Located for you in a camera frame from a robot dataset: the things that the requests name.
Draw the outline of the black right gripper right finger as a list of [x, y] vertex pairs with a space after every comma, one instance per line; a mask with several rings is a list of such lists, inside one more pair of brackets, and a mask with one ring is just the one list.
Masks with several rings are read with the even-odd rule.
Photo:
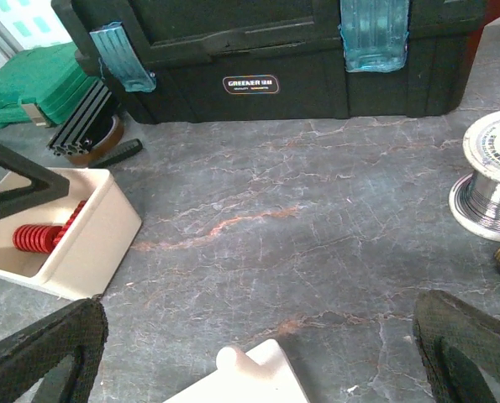
[[443, 291], [420, 293], [413, 336], [437, 402], [494, 402], [500, 384], [500, 321]]

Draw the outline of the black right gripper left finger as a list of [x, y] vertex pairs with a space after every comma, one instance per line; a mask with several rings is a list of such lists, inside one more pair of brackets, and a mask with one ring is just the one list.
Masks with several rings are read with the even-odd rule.
[[0, 402], [87, 402], [108, 339], [98, 299], [74, 301], [0, 341]]

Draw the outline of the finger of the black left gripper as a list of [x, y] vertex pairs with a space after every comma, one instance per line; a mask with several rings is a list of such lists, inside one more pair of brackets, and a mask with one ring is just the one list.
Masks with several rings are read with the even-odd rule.
[[0, 167], [29, 180], [27, 186], [0, 192], [0, 220], [58, 200], [69, 193], [68, 179], [1, 144]]

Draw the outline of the large red spring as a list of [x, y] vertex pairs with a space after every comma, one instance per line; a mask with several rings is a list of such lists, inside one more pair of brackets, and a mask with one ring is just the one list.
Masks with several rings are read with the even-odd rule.
[[24, 252], [50, 254], [61, 229], [62, 226], [25, 224], [13, 232], [13, 245]]

